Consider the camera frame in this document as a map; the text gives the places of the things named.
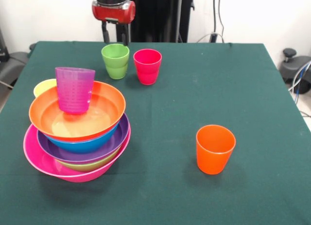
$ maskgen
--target bowl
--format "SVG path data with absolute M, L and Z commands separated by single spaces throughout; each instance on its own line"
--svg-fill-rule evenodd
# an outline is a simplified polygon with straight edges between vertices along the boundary
M 50 138 L 49 136 L 45 136 L 40 131 L 38 132 L 39 136 L 44 136 L 46 139 L 50 140 L 54 145 L 60 147 L 66 151 L 78 154 L 86 154 L 97 151 L 100 147 L 102 147 L 105 143 L 107 143 L 114 132 L 117 130 L 118 124 L 115 125 L 111 130 L 109 130 L 104 135 L 99 138 L 94 138 L 89 141 L 79 141 L 79 142 L 69 142 L 69 141 L 58 141 L 56 139 Z
M 117 150 L 115 150 L 111 155 L 109 155 L 108 157 L 99 160 L 97 162 L 94 163 L 87 163 L 87 164 L 71 164 L 71 163 L 66 163 L 66 162 L 62 162 L 60 160 L 56 160 L 58 161 L 60 164 L 64 165 L 65 167 L 68 167 L 70 169 L 76 170 L 76 171 L 80 171 L 80 172 L 90 172 L 93 171 L 95 169 L 98 169 L 100 167 L 102 167 L 103 165 L 109 163 L 109 161 L 111 161 L 113 159 L 114 156 L 116 156 L 116 154 L 118 153 L 118 150 L 121 146 L 119 146 L 117 148 Z
M 35 97 L 38 97 L 43 92 L 45 92 L 48 89 L 55 87 L 55 86 L 57 86 L 55 78 L 44 80 L 34 87 L 34 95 L 35 95 Z
M 70 164 L 88 164 L 100 161 L 110 156 L 124 142 L 127 137 L 128 130 L 129 121 L 127 116 L 124 114 L 111 139 L 97 151 L 88 154 L 75 154 L 63 150 L 50 142 L 40 131 L 38 131 L 37 137 L 43 151 L 51 157 Z
M 131 127 L 129 124 L 129 132 L 126 137 L 126 140 L 122 144 L 120 150 L 117 155 L 107 164 L 93 170 L 91 172 L 79 172 L 72 169 L 69 169 L 63 165 L 61 165 L 58 161 L 56 161 L 53 157 L 46 154 L 40 147 L 39 142 L 37 140 L 37 129 L 34 125 L 30 125 L 28 128 L 25 137 L 24 137 L 24 153 L 29 161 L 29 163 L 36 168 L 38 171 L 58 177 L 60 179 L 82 183 L 94 180 L 104 174 L 112 164 L 120 157 L 120 155 L 125 151 L 128 142 L 131 137 Z
M 60 110 L 57 88 L 39 95 L 30 105 L 31 123 L 45 135 L 61 141 L 87 141 L 107 133 L 125 111 L 125 98 L 115 87 L 94 82 L 89 109 L 80 115 Z

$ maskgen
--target green cup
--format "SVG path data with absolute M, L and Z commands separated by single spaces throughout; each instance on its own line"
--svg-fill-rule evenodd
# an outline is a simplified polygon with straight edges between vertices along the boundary
M 124 78 L 127 71 L 130 50 L 123 44 L 109 44 L 102 49 L 107 72 L 112 79 Z

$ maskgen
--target green bowl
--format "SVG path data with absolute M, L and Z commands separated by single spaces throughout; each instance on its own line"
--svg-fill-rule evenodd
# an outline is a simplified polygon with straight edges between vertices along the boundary
M 76 170 L 79 172 L 91 172 L 91 171 L 96 170 L 96 169 L 102 167 L 103 165 L 109 163 L 109 161 L 112 160 L 114 156 L 116 156 L 120 147 L 121 147 L 121 145 L 111 155 L 109 155 L 108 157 L 103 158 L 97 162 L 94 162 L 94 163 L 71 164 L 71 163 L 65 163 L 65 162 L 60 161 L 58 159 L 56 159 L 56 161 L 58 161 L 60 164 L 64 165 L 67 168 L 70 168 L 70 169 L 73 169 L 73 170 Z

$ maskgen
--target orange cup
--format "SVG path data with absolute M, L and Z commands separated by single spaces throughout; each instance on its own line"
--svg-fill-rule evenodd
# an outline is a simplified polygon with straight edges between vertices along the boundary
M 196 134 L 197 164 L 206 174 L 219 174 L 235 147 L 233 133 L 220 125 L 203 126 Z

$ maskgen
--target bowl rim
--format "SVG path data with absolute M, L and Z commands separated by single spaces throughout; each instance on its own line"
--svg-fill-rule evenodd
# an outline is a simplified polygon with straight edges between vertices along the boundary
M 38 89 L 39 86 L 41 86 L 44 83 L 54 82 L 54 81 L 56 82 L 56 78 L 50 78 L 50 79 L 43 80 L 43 81 L 39 82 L 37 85 L 35 85 L 35 87 L 34 87 L 34 96 L 35 96 L 35 98 L 39 96 L 35 92 Z
M 60 143 L 62 143 L 62 144 L 75 144 L 75 143 L 87 144 L 87 143 L 89 143 L 89 142 L 91 142 L 91 141 L 96 141 L 96 140 L 102 138 L 103 136 L 105 136 L 105 135 L 107 135 L 109 132 L 111 132 L 114 128 L 117 129 L 119 123 L 120 123 L 120 120 L 117 122 L 117 124 L 116 124 L 115 126 L 113 126 L 110 130 L 108 130 L 107 133 L 105 133 L 105 134 L 103 134 L 103 135 L 100 135 L 100 136 L 98 136 L 98 137 L 96 137 L 96 138 L 92 138 L 92 139 L 85 140 L 85 141 L 63 141 L 63 140 L 57 140 L 57 139 L 52 138 L 52 137 L 50 137 L 50 136 L 48 136 L 47 139 L 50 138 L 50 139 L 52 139 L 53 141 L 60 142 Z
M 48 135 L 48 136 L 51 137 L 51 138 L 55 138 L 55 139 L 61 140 L 61 141 L 69 141 L 69 142 L 70 142 L 70 141 L 86 141 L 86 140 L 88 140 L 88 139 L 97 138 L 97 137 L 103 135 L 105 131 L 111 130 L 111 128 L 114 127 L 114 126 L 120 121 L 121 117 L 122 117 L 123 114 L 125 113 L 125 109 L 126 109 L 126 100 L 125 100 L 125 97 L 123 96 L 123 94 L 122 94 L 117 88 L 115 88 L 114 86 L 112 86 L 112 85 L 110 85 L 110 84 L 107 84 L 107 83 L 99 82 L 99 81 L 94 81 L 94 83 L 95 83 L 95 84 L 102 84 L 102 85 L 105 85 L 105 86 L 107 86 L 107 87 L 113 88 L 114 90 L 116 90 L 116 91 L 121 95 L 122 100 L 123 100 L 123 102 L 124 102 L 124 108 L 123 108 L 122 111 L 120 112 L 120 115 L 118 116 L 118 118 L 117 118 L 112 124 L 110 124 L 108 127 L 106 127 L 105 129 L 103 129 L 103 130 L 101 130 L 101 131 L 99 131 L 99 132 L 96 132 L 96 133 L 88 134 L 88 135 L 86 135 L 86 136 L 67 137 L 67 136 L 56 136 L 56 135 L 53 134 L 53 133 L 45 132 L 44 130 L 42 130 L 42 129 L 40 129 L 39 127 L 37 127 L 37 125 L 34 123 L 34 121 L 33 121 L 33 119 L 32 119 L 32 116 L 31 116 L 30 111 L 32 110 L 32 108 L 33 108 L 34 103 L 36 102 L 36 100 L 38 100 L 38 99 L 39 99 L 40 97 L 42 97 L 42 96 L 45 96 L 45 94 L 48 94 L 50 91 L 57 89 L 57 86 L 52 87 L 52 88 L 46 90 L 45 92 L 43 92 L 42 94 L 40 94 L 38 97 L 36 97 L 36 98 L 32 101 L 32 103 L 31 103 L 31 105 L 30 105 L 30 107 L 29 107 L 29 111 L 28 111 L 28 116 L 29 116 L 30 122 L 31 122 L 38 130 L 40 130 L 42 133 Z
M 57 175 L 57 174 L 49 173 L 49 172 L 47 172 L 47 171 L 45 171 L 45 170 L 40 169 L 38 166 L 36 166 L 36 165 L 29 159 L 28 154 L 27 154 L 27 151 L 26 151 L 26 137 L 28 136 L 28 133 L 30 132 L 30 129 L 33 128 L 33 127 L 34 127 L 35 129 L 37 129 L 33 124 L 31 124 L 31 125 L 28 127 L 28 129 L 27 129 L 27 131 L 26 131 L 26 134 L 25 134 L 25 136 L 24 136 L 24 141 L 23 141 L 23 150 L 24 150 L 24 154 L 25 154 L 25 156 L 26 156 L 28 162 L 29 162 L 35 169 L 37 169 L 38 171 L 40 171 L 40 172 L 42 172 L 42 173 L 44 173 L 44 174 L 47 174 L 47 175 L 50 175 L 50 176 L 55 176 L 55 177 L 57 177 L 57 178 L 76 178 L 76 177 L 83 177 L 83 176 L 86 176 L 86 175 L 93 174 L 93 173 L 96 173 L 96 172 L 101 171 L 102 169 L 108 167 L 109 165 L 112 165 L 112 164 L 120 157 L 120 155 L 122 155 L 122 153 L 123 153 L 123 152 L 125 151 L 125 149 L 127 148 L 128 143 L 129 143 L 129 141 L 130 141 L 130 139 L 131 139 L 131 125 L 130 125 L 130 123 L 129 123 L 129 132 L 128 132 L 128 134 L 127 134 L 127 137 L 126 137 L 125 141 L 122 143 L 122 145 L 124 145 L 124 147 L 122 148 L 122 146 L 121 146 L 121 150 L 119 150 L 119 153 L 118 153 L 111 161 L 109 161 L 107 164 L 105 164 L 104 166 L 102 166 L 102 167 L 100 167 L 100 168 L 98 168 L 98 169 L 95 169 L 95 170 L 93 170 L 93 171 L 87 172 L 87 173 L 83 173 L 83 172 L 79 172 L 79 171 L 74 170 L 74 171 L 76 171 L 77 173 L 81 173 L 81 174 L 78 174 L 78 175 Z
M 118 154 L 118 151 L 120 150 L 122 144 L 119 145 L 116 150 L 114 150 L 114 152 L 112 152 L 110 155 L 108 155 L 107 157 L 101 159 L 101 160 L 98 160 L 96 162 L 93 162 L 93 163 L 85 163 L 85 164 L 74 164 L 74 163 L 66 163 L 64 161 L 61 161 L 59 159 L 55 159 L 56 161 L 58 161 L 59 163 L 61 163 L 62 165 L 64 165 L 65 167 L 67 167 L 66 165 L 69 165 L 71 167 L 93 167 L 94 165 L 96 164 L 99 164 L 101 162 L 103 162 L 104 160 L 107 160 L 107 158 L 111 157 L 112 155 L 116 156 Z
M 125 134 L 125 138 L 121 140 L 120 144 L 114 149 L 114 150 L 111 150 L 110 152 L 106 153 L 105 155 L 101 155 L 101 156 L 98 156 L 96 158 L 93 158 L 93 159 L 88 159 L 88 160 L 81 160 L 81 161 L 75 161 L 75 160 L 66 160 L 66 159 L 60 159 L 54 155 L 52 155 L 51 153 L 47 152 L 45 150 L 45 148 L 42 147 L 40 141 L 39 141 L 39 138 L 38 138 L 38 135 L 39 135 L 39 130 L 37 129 L 37 135 L 36 135 L 36 138 L 37 138 L 37 141 L 41 147 L 41 149 L 46 153 L 48 154 L 49 156 L 55 158 L 55 159 L 58 159 L 62 162 L 65 162 L 65 163 L 68 163 L 68 164 L 88 164 L 88 163 L 92 163 L 92 162 L 96 162 L 96 161 L 100 161 L 102 160 L 103 158 L 106 158 L 107 156 L 111 155 L 112 153 L 114 153 L 115 150 L 117 149 L 120 149 L 120 147 L 122 146 L 122 144 L 124 143 L 124 141 L 126 140 L 127 138 L 127 135 L 129 133 L 129 129 L 130 129 L 130 122 L 129 122 L 129 119 L 127 117 L 127 115 L 124 113 L 124 116 L 126 118 L 126 121 L 127 121 L 127 129 L 126 129 L 126 134 Z

